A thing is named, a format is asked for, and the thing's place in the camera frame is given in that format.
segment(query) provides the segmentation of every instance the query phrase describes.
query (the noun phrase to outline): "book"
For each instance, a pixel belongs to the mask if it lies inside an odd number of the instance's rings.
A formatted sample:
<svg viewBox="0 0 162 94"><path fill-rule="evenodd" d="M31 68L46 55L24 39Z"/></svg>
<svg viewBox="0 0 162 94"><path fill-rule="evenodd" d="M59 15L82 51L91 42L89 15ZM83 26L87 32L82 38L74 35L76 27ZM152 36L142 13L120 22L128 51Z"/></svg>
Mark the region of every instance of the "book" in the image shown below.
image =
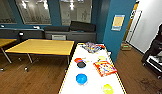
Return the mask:
<svg viewBox="0 0 162 94"><path fill-rule="evenodd" d="M93 65L101 77L117 72L116 68L113 65L111 65L108 61L95 62L93 63Z"/></svg>

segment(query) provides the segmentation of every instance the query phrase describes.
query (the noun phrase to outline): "table leg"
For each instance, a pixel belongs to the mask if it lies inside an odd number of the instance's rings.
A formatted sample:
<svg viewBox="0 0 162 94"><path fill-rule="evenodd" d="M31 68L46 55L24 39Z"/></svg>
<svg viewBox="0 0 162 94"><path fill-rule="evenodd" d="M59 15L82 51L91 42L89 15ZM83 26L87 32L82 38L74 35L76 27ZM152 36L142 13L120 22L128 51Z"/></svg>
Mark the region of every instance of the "table leg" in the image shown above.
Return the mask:
<svg viewBox="0 0 162 94"><path fill-rule="evenodd" d="M5 55L5 57L7 58L7 60L9 61L9 63L12 63L12 61L9 59L9 57L7 56L7 54L5 53L5 51L3 50L3 48L1 48L3 54Z"/></svg>
<svg viewBox="0 0 162 94"><path fill-rule="evenodd" d="M7 59L7 60L9 61L9 63L11 64L12 61L10 60L10 58L8 57L8 55L6 54L6 52L3 50L3 48L1 48L1 50L2 50L3 54L5 55L6 59ZM8 66L8 65L9 65L9 64L6 64L3 68L1 68L1 69L0 69L0 72L3 72L3 71L4 71L4 68L5 68L6 66Z"/></svg>
<svg viewBox="0 0 162 94"><path fill-rule="evenodd" d="M32 66L32 64L34 64L34 62L35 62L36 60L38 61L38 58L36 58L36 59L33 61L32 58L31 58L31 56L30 56L30 54L27 53L27 55L28 55L28 58L29 58L29 60L30 60L30 64L27 65L27 66L25 67L25 71L26 71L26 72L28 72L28 68L29 68L28 66L30 66L30 65Z"/></svg>
<svg viewBox="0 0 162 94"><path fill-rule="evenodd" d="M67 55L68 65L69 65L69 55Z"/></svg>
<svg viewBox="0 0 162 94"><path fill-rule="evenodd" d="M30 62L33 63L33 60L31 59L30 55L28 53L27 53L27 55L28 55Z"/></svg>

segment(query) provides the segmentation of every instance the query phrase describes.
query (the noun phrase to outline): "yellow table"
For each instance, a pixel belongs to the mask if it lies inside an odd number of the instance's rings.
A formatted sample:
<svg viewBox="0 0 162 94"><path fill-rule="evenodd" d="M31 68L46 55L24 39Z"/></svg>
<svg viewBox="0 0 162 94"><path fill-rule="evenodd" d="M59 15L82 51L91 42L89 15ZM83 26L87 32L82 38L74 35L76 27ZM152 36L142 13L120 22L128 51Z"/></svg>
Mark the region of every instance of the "yellow table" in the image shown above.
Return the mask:
<svg viewBox="0 0 162 94"><path fill-rule="evenodd" d="M12 61L9 59L8 55L5 53L3 47L14 42L14 41L16 41L16 39L2 39L2 38L0 38L0 49L2 50L3 54L5 55L5 57L9 61L9 63L12 63Z"/></svg>
<svg viewBox="0 0 162 94"><path fill-rule="evenodd" d="M6 52L27 53L31 63L33 61L29 54L66 55L69 64L69 55L73 44L74 41L67 40L28 39L6 50Z"/></svg>

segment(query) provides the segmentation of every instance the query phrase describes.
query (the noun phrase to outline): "table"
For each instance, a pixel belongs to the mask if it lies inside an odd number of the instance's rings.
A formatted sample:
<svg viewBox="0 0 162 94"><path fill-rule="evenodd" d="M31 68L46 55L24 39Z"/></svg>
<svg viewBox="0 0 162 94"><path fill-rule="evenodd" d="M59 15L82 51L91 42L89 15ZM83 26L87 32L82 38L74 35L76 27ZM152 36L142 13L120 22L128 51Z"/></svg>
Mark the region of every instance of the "table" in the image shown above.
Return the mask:
<svg viewBox="0 0 162 94"><path fill-rule="evenodd" d="M98 61L99 56L106 57L106 60L112 64L112 61L109 58L106 50L100 50L92 54L88 53L85 49L81 47L80 44L78 44L64 81L61 85L59 94L104 94L104 92L102 91L102 87L105 84L109 84L113 88L113 94L126 94L126 91L117 73L110 74L104 77L101 77L98 74L97 70L93 66L93 63ZM83 58L83 60L87 61L86 67L78 68L77 63L74 61L76 58ZM88 80L86 84L79 85L76 82L76 76L79 73L83 73L87 76Z"/></svg>
<svg viewBox="0 0 162 94"><path fill-rule="evenodd" d="M66 40L28 39L6 50L6 52L27 53L31 63L33 61L30 54L66 55L69 64L69 55L73 44L74 41Z"/></svg>
<svg viewBox="0 0 162 94"><path fill-rule="evenodd" d="M14 42L14 41L16 41L16 39L2 39L2 38L0 38L0 49L2 50L3 54L5 55L5 57L9 61L9 63L12 63L12 61L10 60L8 55L5 53L3 47L10 44L10 43L12 43L12 42Z"/></svg>

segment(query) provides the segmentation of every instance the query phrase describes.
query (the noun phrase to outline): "white wall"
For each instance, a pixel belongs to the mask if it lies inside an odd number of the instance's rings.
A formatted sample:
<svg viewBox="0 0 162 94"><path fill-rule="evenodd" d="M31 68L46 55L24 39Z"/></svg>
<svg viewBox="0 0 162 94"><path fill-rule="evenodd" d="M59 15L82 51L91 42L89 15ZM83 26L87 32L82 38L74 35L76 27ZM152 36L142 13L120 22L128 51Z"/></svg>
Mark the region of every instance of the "white wall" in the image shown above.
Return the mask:
<svg viewBox="0 0 162 94"><path fill-rule="evenodd" d="M162 23L162 0L140 0L137 10L142 10L142 14L130 44L144 53Z"/></svg>

